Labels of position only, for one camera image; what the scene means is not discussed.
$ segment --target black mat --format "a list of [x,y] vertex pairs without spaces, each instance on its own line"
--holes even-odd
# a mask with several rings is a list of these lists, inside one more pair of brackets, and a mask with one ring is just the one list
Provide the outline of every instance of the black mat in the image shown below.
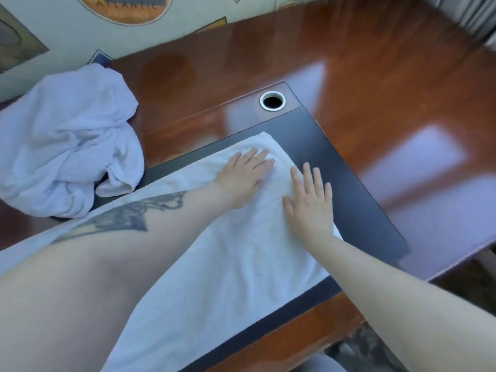
[[[356,175],[344,163],[337,150],[304,107],[151,168],[146,171],[138,187],[150,184],[190,163],[261,132],[269,133],[300,170],[304,162],[309,162],[312,167],[320,168],[324,182],[329,181],[332,184],[334,223],[344,240],[396,266],[397,261],[408,252],[406,241]],[[113,199],[98,198],[95,206],[101,206]],[[212,367],[340,291],[338,284],[331,277],[325,279],[276,312],[191,363],[182,371],[202,371]]]

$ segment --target gray curtain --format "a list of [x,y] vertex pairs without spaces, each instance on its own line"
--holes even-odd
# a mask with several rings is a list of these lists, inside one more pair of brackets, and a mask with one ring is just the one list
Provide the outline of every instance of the gray curtain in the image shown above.
[[496,50],[496,0],[426,0]]

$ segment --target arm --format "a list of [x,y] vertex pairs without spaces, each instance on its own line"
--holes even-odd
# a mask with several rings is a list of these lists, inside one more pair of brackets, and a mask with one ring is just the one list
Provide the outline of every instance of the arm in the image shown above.
[[330,184],[318,168],[314,184],[308,163],[303,183],[296,167],[291,174],[291,229],[410,371],[494,370],[495,317],[333,236]]
[[2,370],[98,372],[143,295],[214,219],[253,197],[274,163],[267,152],[236,154],[206,187],[91,218],[0,277]]

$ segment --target orange round sticker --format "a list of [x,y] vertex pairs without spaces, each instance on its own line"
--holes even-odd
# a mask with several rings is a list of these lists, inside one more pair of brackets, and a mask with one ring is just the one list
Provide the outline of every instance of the orange round sticker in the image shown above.
[[162,17],[172,0],[79,0],[90,11],[122,25],[144,25]]

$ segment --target brown table surface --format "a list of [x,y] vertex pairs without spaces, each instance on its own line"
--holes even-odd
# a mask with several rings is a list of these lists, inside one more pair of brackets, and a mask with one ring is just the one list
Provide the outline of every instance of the brown table surface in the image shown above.
[[[218,105],[286,81],[409,243],[400,266],[430,279],[496,239],[495,63],[421,0],[336,0],[112,67],[139,101],[132,125],[147,167],[243,129],[242,102]],[[0,213],[0,248],[57,223],[3,203]],[[287,370],[360,320],[340,294],[212,370]]]

